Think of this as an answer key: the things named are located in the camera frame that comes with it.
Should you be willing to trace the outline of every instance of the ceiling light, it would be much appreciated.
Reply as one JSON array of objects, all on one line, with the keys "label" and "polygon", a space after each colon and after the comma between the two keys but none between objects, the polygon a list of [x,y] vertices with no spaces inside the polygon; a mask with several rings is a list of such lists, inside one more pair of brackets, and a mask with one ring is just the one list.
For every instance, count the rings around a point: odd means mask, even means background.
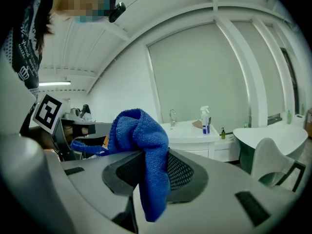
[{"label": "ceiling light", "polygon": [[57,86],[57,85],[70,85],[70,81],[56,81],[56,82],[39,82],[39,87],[42,86]]}]

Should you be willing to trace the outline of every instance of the person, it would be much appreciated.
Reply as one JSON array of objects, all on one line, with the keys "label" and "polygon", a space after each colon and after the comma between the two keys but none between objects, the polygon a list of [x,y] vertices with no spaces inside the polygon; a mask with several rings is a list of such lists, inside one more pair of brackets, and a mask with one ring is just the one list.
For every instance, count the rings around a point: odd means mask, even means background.
[{"label": "person", "polygon": [[82,118],[85,122],[92,122],[91,111],[88,104],[83,106],[80,118]]},{"label": "person", "polygon": [[[5,24],[0,38],[0,51],[24,82],[27,89],[38,98],[38,69],[42,60],[44,37],[52,35],[51,15],[53,13],[66,17],[74,17],[80,22],[102,18],[103,10],[112,10],[116,0],[15,0],[19,1],[19,9],[3,10],[2,18],[12,23]],[[36,103],[30,109],[20,134],[37,141],[44,149],[54,149],[50,135],[40,127],[29,128],[31,115]],[[73,138],[73,129],[64,126],[64,134],[68,141]]]}]

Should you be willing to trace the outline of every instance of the white wall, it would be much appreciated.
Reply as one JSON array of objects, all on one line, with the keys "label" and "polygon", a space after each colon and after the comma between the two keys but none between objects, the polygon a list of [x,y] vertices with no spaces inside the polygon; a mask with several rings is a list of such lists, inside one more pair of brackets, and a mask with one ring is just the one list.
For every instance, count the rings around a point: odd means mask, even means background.
[{"label": "white wall", "polygon": [[139,42],[116,58],[89,94],[93,120],[113,122],[120,112],[141,108],[158,121],[147,63]]},{"label": "white wall", "polygon": [[[162,123],[154,73],[150,58],[147,55],[147,45],[180,30],[203,23],[213,22],[217,17],[223,17],[228,20],[246,21],[251,20],[254,16],[257,16],[265,24],[272,25],[277,22],[288,27],[282,20],[275,16],[250,9],[231,8],[221,9],[216,12],[211,10],[198,10],[187,13],[170,19],[145,33],[117,57],[117,61],[111,64],[107,72],[102,75],[102,78],[89,93],[90,106],[94,119],[97,121],[111,122],[122,110],[139,107],[148,112],[154,119],[158,120],[159,123]],[[312,106],[312,89],[310,89],[312,87],[312,85],[310,85],[312,81],[311,51],[304,45],[304,41],[297,36],[298,33],[292,32],[291,30],[288,30],[288,33],[291,35],[292,39],[295,39],[291,42],[296,42],[297,45],[303,44],[301,48],[305,53],[298,56],[298,59],[301,60],[298,64],[304,63],[302,72],[305,74],[305,80],[303,81],[304,84],[302,84],[302,87],[305,90],[306,108],[308,109]],[[254,91],[250,90],[249,92],[251,93],[250,98],[252,100],[252,98],[254,98],[252,94]],[[261,112],[267,111],[267,106],[265,105],[265,107],[262,108],[262,104],[264,104],[262,101],[258,102],[258,110],[256,113],[259,115]],[[259,126],[266,125],[267,118],[261,117],[261,119],[262,118],[263,120],[261,120],[261,123],[258,123]]]},{"label": "white wall", "polygon": [[[42,99],[42,97],[46,93],[38,94],[38,102]],[[48,92],[51,96],[56,96],[59,99],[70,99],[70,107],[71,108],[80,108],[82,109],[84,104],[89,104],[89,99],[85,92]],[[33,120],[30,121],[30,127],[38,126]]]}]

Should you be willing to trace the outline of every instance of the printed shirt graphic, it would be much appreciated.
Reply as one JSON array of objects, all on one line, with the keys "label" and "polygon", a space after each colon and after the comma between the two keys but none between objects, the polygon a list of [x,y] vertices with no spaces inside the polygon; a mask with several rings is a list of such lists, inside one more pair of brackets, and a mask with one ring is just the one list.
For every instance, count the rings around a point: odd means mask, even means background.
[{"label": "printed shirt graphic", "polygon": [[[52,3],[53,0],[30,1],[19,23],[15,23],[11,28],[0,50],[5,53],[14,71],[36,98],[39,90],[38,69],[42,60],[39,54],[39,37],[45,27],[43,22],[52,8]],[[29,109],[21,134],[28,131],[35,106],[36,104]]]}]

